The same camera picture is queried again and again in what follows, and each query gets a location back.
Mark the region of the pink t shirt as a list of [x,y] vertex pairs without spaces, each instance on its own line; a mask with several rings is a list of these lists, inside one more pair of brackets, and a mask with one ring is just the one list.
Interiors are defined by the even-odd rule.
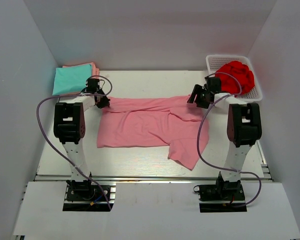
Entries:
[[[110,98],[102,109],[98,148],[147,148],[168,146],[167,157],[193,170],[199,155],[197,134],[204,112],[188,96],[168,98]],[[200,150],[209,142],[209,122],[200,132]]]

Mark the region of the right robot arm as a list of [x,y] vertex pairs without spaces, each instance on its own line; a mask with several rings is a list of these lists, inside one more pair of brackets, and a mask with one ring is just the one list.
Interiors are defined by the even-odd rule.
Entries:
[[[206,109],[203,119],[199,125],[196,149],[199,158],[208,166],[219,170],[215,188],[216,195],[226,200],[234,193],[234,187],[241,180],[242,168],[247,154],[262,136],[262,123],[260,106],[256,102],[247,103],[237,98],[242,92],[239,81],[233,78],[239,87],[238,93],[228,93],[222,90],[220,78],[210,74],[205,77],[206,83],[201,86],[196,84],[187,101],[188,104],[195,103],[197,107]],[[200,135],[203,124],[213,107],[227,111],[226,134],[229,140],[229,149],[223,167],[213,165],[201,155]]]

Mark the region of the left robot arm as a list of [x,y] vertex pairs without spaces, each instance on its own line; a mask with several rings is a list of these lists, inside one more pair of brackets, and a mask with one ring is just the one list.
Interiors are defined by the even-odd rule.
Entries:
[[71,169],[70,183],[82,183],[78,193],[89,200],[95,196],[96,187],[87,182],[91,172],[85,159],[83,138],[86,134],[85,111],[110,106],[110,99],[100,82],[109,82],[101,75],[93,75],[86,80],[86,87],[79,94],[66,97],[55,104],[53,133],[65,149]]

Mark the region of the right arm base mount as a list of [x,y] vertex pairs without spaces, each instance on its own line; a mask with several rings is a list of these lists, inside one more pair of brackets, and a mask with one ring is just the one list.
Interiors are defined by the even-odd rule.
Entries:
[[218,179],[215,184],[193,187],[199,196],[201,213],[242,213],[247,211],[246,198],[241,182]]

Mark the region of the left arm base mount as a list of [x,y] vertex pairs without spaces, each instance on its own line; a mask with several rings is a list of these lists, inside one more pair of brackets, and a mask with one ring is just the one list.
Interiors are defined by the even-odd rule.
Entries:
[[67,180],[62,210],[64,212],[110,212],[115,201],[115,187],[98,186],[89,180]]

